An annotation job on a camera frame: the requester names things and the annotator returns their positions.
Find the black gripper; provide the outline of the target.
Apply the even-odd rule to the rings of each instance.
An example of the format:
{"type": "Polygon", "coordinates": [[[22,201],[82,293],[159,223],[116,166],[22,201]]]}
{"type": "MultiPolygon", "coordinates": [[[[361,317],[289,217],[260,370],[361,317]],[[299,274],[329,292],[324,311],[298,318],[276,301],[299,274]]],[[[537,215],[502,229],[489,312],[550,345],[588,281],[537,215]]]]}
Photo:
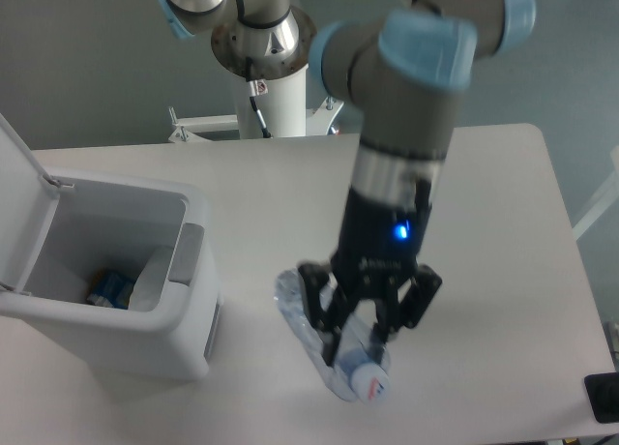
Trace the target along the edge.
{"type": "Polygon", "coordinates": [[[428,222],[428,181],[413,188],[412,203],[393,206],[351,188],[339,240],[326,264],[303,261],[298,267],[304,313],[323,342],[322,358],[332,367],[344,326],[359,302],[374,300],[372,338],[382,344],[404,327],[414,329],[443,281],[425,264],[417,265],[428,222]],[[326,308],[322,296],[336,279],[326,308]]]}

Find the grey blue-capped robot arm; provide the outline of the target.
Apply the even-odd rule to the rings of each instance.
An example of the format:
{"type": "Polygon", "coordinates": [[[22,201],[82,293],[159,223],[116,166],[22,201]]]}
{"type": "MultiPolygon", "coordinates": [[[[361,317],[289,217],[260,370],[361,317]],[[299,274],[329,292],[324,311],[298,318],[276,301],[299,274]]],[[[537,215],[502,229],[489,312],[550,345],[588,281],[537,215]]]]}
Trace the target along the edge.
{"type": "Polygon", "coordinates": [[[309,70],[364,116],[336,250],[299,265],[310,326],[332,366],[359,303],[387,342],[420,322],[441,285],[418,262],[473,62],[522,44],[535,0],[406,0],[370,24],[334,23],[309,46],[309,70]]]}

